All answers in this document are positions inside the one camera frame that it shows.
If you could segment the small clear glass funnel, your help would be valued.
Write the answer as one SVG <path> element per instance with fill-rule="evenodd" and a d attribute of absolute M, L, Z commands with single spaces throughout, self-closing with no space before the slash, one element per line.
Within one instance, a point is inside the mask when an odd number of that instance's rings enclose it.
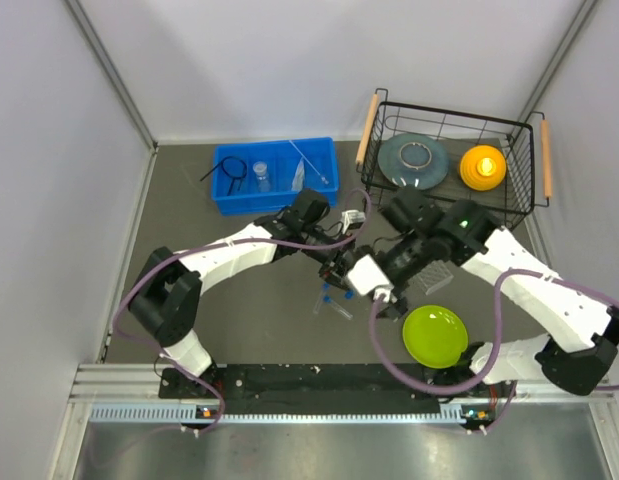
<path fill-rule="evenodd" d="M 314 163 L 300 150 L 300 148 L 296 145 L 296 143 L 293 140 L 289 140 L 289 144 L 299 154 L 300 159 L 304 160 L 305 170 L 306 170 L 306 167 L 309 167 L 318 176 L 318 178 L 324 185 L 329 185 L 330 182 L 327 180 L 326 176 L 317 169 Z"/>

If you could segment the clear plastic bag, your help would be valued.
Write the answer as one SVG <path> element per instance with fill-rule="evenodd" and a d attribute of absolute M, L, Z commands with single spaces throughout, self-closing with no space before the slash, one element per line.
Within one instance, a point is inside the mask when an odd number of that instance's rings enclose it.
<path fill-rule="evenodd" d="M 304 188 L 304 181 L 305 181 L 305 162 L 303 159 L 300 159 L 292 182 L 291 182 L 291 190 L 295 191 L 295 192 L 299 192 Z"/>

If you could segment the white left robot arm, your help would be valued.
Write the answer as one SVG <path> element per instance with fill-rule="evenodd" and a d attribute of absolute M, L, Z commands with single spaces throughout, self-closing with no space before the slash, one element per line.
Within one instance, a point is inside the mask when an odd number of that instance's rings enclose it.
<path fill-rule="evenodd" d="M 353 247 L 349 237 L 364 224 L 366 213 L 343 211 L 331 234 L 321 225 L 329 212 L 326 197 L 305 188 L 291 205 L 204 249 L 174 253 L 161 247 L 150 255 L 127 308 L 158 344 L 159 355 L 183 369 L 181 384 L 192 395 L 209 394 L 216 382 L 212 356 L 194 331 L 199 298 L 206 291 L 300 250 L 321 264 L 331 284 L 342 285 L 336 262 Z"/>

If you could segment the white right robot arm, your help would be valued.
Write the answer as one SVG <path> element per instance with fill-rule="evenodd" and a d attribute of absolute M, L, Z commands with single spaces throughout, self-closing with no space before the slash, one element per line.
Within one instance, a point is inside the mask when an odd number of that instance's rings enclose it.
<path fill-rule="evenodd" d="M 412 186 L 380 210 L 402 240 L 380 257 L 398 287 L 435 260 L 450 261 L 494 288 L 495 336 L 456 370 L 457 385 L 434 385 L 400 370 L 382 347 L 381 363 L 397 380 L 440 396 L 481 394 L 491 384 L 546 379 L 570 394 L 605 391 L 602 380 L 619 349 L 619 301 L 564 280 L 527 251 L 485 207 L 458 200 L 442 210 Z M 508 298 L 545 330 L 537 337 L 502 340 L 502 300 Z"/>

